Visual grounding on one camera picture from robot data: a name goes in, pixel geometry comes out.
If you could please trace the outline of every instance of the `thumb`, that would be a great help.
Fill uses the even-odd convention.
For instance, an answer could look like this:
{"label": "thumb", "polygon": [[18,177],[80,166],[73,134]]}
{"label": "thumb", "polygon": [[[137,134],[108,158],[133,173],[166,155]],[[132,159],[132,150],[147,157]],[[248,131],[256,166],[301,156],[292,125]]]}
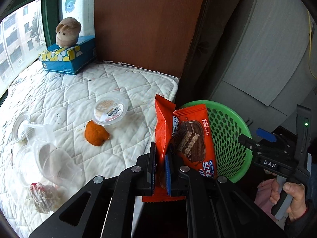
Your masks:
{"label": "thumb", "polygon": [[283,186],[283,190],[290,194],[294,201],[305,202],[305,187],[302,184],[296,184],[292,182],[286,182]]}

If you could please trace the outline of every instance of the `dark sleeve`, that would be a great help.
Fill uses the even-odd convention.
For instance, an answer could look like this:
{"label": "dark sleeve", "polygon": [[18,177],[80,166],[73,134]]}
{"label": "dark sleeve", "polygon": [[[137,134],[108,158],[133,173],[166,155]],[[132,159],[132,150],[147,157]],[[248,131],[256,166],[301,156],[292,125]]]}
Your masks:
{"label": "dark sleeve", "polygon": [[286,219],[284,231],[288,238],[316,237],[317,234],[317,212],[311,200],[306,201],[307,212],[299,219],[291,222]]}

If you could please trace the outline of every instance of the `plush toy ear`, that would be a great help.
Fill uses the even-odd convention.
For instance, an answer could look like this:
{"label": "plush toy ear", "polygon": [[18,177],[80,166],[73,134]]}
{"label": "plush toy ear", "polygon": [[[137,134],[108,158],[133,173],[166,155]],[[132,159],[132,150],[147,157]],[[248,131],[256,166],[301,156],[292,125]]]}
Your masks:
{"label": "plush toy ear", "polygon": [[57,25],[57,27],[56,27],[56,30],[55,30],[55,32],[57,33],[57,32],[59,32],[60,31],[60,29],[62,28],[62,27],[64,27],[64,25],[63,24],[58,24]]}
{"label": "plush toy ear", "polygon": [[70,29],[69,25],[63,25],[63,27],[61,28],[61,31],[65,31]]}

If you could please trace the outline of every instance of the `chocolate wafer picture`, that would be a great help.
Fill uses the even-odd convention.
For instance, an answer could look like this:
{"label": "chocolate wafer picture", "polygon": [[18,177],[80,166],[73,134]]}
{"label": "chocolate wafer picture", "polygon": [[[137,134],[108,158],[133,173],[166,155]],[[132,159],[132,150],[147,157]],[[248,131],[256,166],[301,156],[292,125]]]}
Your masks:
{"label": "chocolate wafer picture", "polygon": [[175,148],[190,162],[201,162],[206,155],[203,139],[203,128],[198,121],[182,121],[174,138]]}

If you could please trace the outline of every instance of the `green plastic basket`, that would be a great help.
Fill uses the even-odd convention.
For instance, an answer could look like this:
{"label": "green plastic basket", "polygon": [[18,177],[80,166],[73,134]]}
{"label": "green plastic basket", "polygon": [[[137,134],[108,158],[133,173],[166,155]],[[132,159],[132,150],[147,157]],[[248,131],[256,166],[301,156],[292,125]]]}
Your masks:
{"label": "green plastic basket", "polygon": [[207,107],[217,173],[235,183],[248,171],[252,160],[251,150],[238,143],[238,136],[242,133],[251,138],[248,126],[235,111],[214,101],[197,100],[183,105],[182,108],[199,104]]}

